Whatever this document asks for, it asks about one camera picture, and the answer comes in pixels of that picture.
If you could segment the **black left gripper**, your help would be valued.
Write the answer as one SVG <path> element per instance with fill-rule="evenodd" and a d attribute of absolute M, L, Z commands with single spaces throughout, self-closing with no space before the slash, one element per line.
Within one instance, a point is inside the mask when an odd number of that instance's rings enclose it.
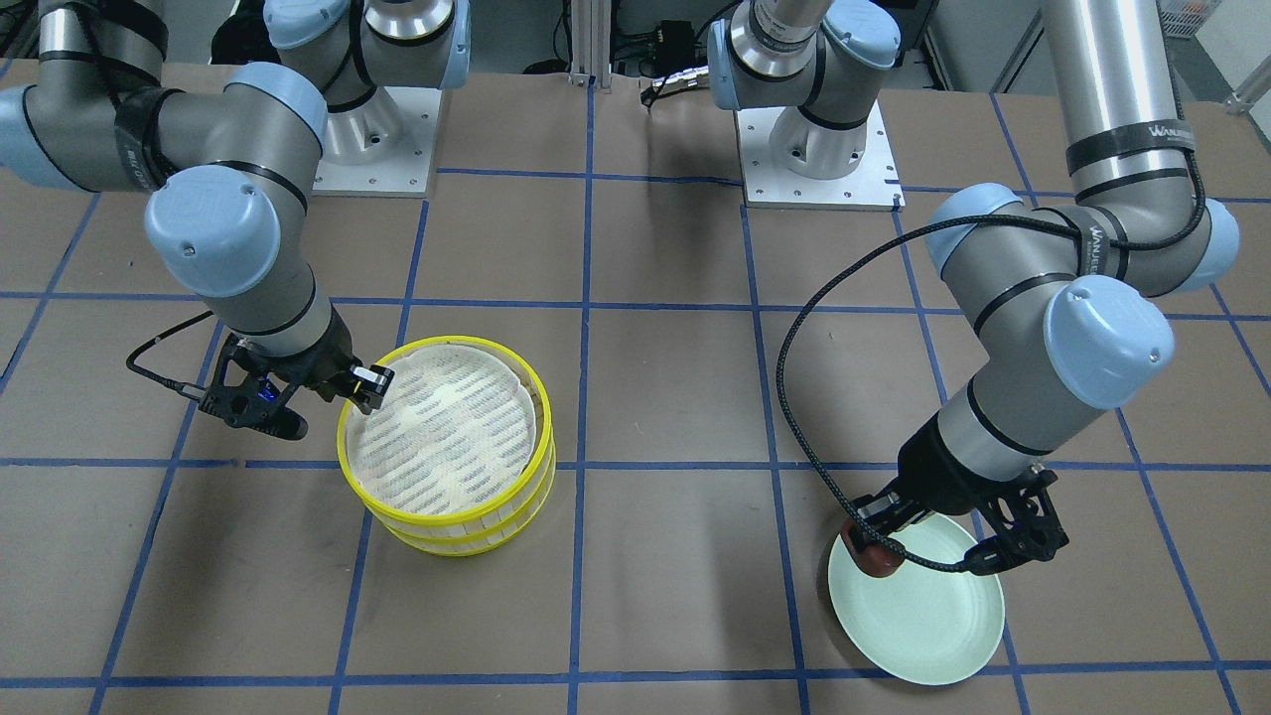
<path fill-rule="evenodd" d="M 935 411 L 899 452 L 899 472 L 876 495 L 849 502 L 846 523 L 900 556 L 894 533 L 928 514 L 962 516 L 998 483 L 1010 483 L 1041 453 L 1008 438 L 975 411 Z"/>

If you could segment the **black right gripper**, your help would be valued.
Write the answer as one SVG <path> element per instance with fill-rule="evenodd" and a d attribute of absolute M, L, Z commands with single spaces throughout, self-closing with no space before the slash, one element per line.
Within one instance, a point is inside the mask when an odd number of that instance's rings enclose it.
<path fill-rule="evenodd" d="M 395 372 L 377 363 L 362 363 L 353 354 L 353 337 L 347 329 L 344 317 L 330 309 L 330 321 L 308 348 L 287 354 L 269 356 L 262 345 L 250 343 L 249 338 L 236 338 L 241 344 L 261 358 L 272 362 L 271 378 L 275 384 L 297 384 L 319 394 L 323 401 L 344 398 L 357 406 L 362 415 L 380 410 L 390 389 Z"/>

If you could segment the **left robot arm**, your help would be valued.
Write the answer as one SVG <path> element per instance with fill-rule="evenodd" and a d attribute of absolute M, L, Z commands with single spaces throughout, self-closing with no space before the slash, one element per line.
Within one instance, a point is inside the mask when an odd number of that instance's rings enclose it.
<path fill-rule="evenodd" d="M 1204 194 L 1157 1 L 1045 1 L 1074 204 L 1030 210 L 999 183 L 956 192 L 924 239 L 988 362 L 899 451 L 874 495 L 848 499 L 785 398 L 777 404 L 846 512 L 863 570 L 902 561 L 991 575 L 1066 545 L 1043 461 L 1130 401 L 1173 357 L 1157 297 L 1206 288 L 1235 262 L 1229 210 Z"/>

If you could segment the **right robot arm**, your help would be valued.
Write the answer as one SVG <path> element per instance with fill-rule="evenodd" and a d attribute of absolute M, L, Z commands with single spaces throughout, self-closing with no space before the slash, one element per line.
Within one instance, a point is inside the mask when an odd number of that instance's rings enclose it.
<path fill-rule="evenodd" d="M 461 86 L 465 1 L 267 1 L 277 61 L 236 69 L 219 93 L 161 83 L 159 1 L 41 1 L 38 81 L 3 91 L 3 164 L 46 189 L 145 192 L 144 229 L 174 279 L 228 328 L 238 385 L 165 378 L 228 425 L 292 417 L 296 389 L 381 406 L 391 370 L 366 364 L 299 239 L 330 121 L 386 88 Z"/>

